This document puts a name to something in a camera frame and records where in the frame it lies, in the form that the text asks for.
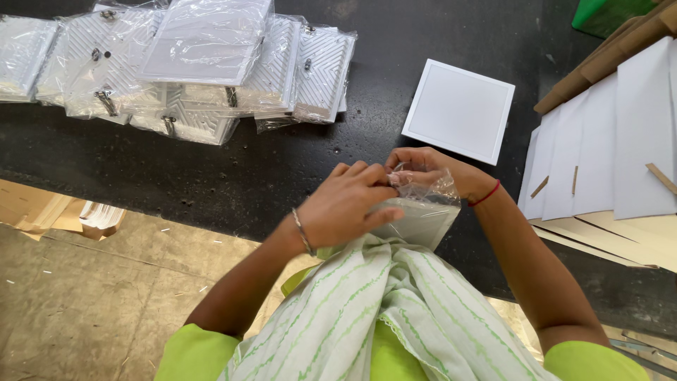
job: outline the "silver bangle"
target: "silver bangle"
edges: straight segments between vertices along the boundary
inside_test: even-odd
[[[297,224],[297,228],[299,228],[299,233],[301,234],[301,240],[305,244],[305,249],[308,251],[308,254],[310,254],[310,256],[313,256],[313,257],[318,256],[318,253],[316,253],[315,250],[313,250],[313,248],[310,247],[310,244],[308,243],[308,238],[306,238],[306,236],[305,236],[305,231],[303,231],[303,226],[301,226],[301,221],[299,221],[299,214],[297,213],[295,207],[292,208],[292,214],[294,214],[294,221]]]

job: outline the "person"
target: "person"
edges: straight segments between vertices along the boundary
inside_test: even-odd
[[[474,205],[546,353],[543,367],[452,266],[425,247],[368,234],[403,217],[396,207],[370,212],[397,196],[387,186],[387,174],[401,162],[448,169],[460,196]],[[260,334],[241,341],[292,258],[338,245],[345,248],[292,277],[290,293]],[[576,280],[500,182],[432,148],[396,148],[384,166],[363,161],[336,166],[298,211],[216,283],[167,342],[155,377],[292,379],[648,381],[648,376],[611,349]]]

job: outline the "red thread bracelet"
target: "red thread bracelet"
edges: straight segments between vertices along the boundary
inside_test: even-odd
[[[480,202],[482,202],[482,201],[488,199],[489,196],[491,196],[492,194],[494,194],[494,193],[498,190],[498,187],[499,187],[499,186],[501,186],[501,180],[496,180],[496,186],[494,187],[494,189],[493,189],[491,192],[489,192],[488,195],[484,196],[484,198],[482,198],[482,200],[479,200],[479,201],[476,202],[476,203],[468,203],[468,206],[469,206],[469,207],[473,207],[473,206],[479,204]]]

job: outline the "finger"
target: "finger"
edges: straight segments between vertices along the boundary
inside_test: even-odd
[[[391,188],[390,186],[374,186],[369,188],[369,201],[376,205],[377,203],[382,203],[387,199],[392,199],[398,196],[396,189]]]
[[[412,172],[412,171],[400,171],[393,172],[388,175],[390,183],[397,187],[407,184],[416,184],[428,187],[436,183],[444,173],[442,171],[430,171],[430,172]]]
[[[345,172],[345,174],[346,176],[357,176],[368,167],[369,165],[367,165],[367,163],[364,161],[356,161],[355,164],[351,165],[351,167]]]
[[[350,165],[347,165],[346,163],[339,163],[333,170],[332,173],[329,174],[329,177],[338,177],[344,174],[348,169],[350,168]]]
[[[398,207],[384,207],[364,216],[364,225],[366,230],[372,230],[403,217],[404,211],[402,209]]]
[[[385,161],[385,170],[386,173],[390,173],[397,167],[397,164],[411,161],[417,164],[429,164],[431,163],[431,154],[432,148],[422,147],[422,148],[411,148],[411,147],[402,147],[395,148],[390,152],[388,159]]]
[[[372,164],[362,171],[357,177],[365,185],[388,184],[388,175],[381,164]]]

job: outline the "black workbench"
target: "black workbench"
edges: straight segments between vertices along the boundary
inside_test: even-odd
[[[243,119],[224,146],[166,138],[58,107],[0,104],[0,178],[217,232],[262,240],[339,162],[382,163],[396,146],[427,58],[516,86],[492,167],[517,199],[536,102],[602,40],[574,31],[576,0],[277,0],[276,11],[357,31],[348,111],[333,125],[257,135]],[[12,0],[0,13],[38,18],[87,11],[90,0]],[[603,323],[677,336],[675,274],[628,268],[547,241]],[[488,296],[513,300],[472,211],[437,248]]]

